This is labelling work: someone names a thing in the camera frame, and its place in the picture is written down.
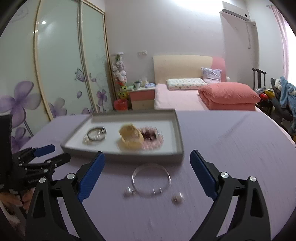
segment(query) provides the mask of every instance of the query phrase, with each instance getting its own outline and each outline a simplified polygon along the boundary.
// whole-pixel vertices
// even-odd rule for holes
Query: earring
[[[179,192],[178,194],[176,194],[175,196],[173,196],[172,201],[173,201],[173,203],[175,203],[175,204],[180,204],[180,203],[182,203],[182,202],[184,201],[184,196],[183,196],[183,194]]]
[[[128,187],[125,191],[124,191],[124,196],[126,197],[130,197],[135,195],[135,192],[133,189],[131,189],[130,187]]]

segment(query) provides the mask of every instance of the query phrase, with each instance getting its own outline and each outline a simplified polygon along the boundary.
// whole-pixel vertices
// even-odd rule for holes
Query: pink headboard
[[[221,82],[226,82],[226,68],[225,68],[225,60],[219,57],[213,57],[213,63],[211,69],[220,69],[221,73]]]

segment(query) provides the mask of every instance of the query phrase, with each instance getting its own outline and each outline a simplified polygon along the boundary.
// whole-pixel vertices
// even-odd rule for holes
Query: air conditioner
[[[234,6],[234,5],[227,3],[227,2],[222,2],[222,3],[223,3],[222,12],[234,15],[234,16],[241,18],[245,21],[249,21],[250,16],[249,16],[248,11],[241,9],[241,8]]]

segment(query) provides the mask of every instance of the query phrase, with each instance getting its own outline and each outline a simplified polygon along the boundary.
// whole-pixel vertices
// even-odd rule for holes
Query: pink drawer
[[[129,92],[131,101],[154,100],[155,90]]]

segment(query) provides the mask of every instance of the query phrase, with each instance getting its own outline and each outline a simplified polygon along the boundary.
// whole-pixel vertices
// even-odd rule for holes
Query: wall socket
[[[138,52],[138,55],[139,56],[144,56],[144,55],[147,55],[148,53],[147,53],[147,50],[145,50],[145,51],[141,51],[141,52]]]

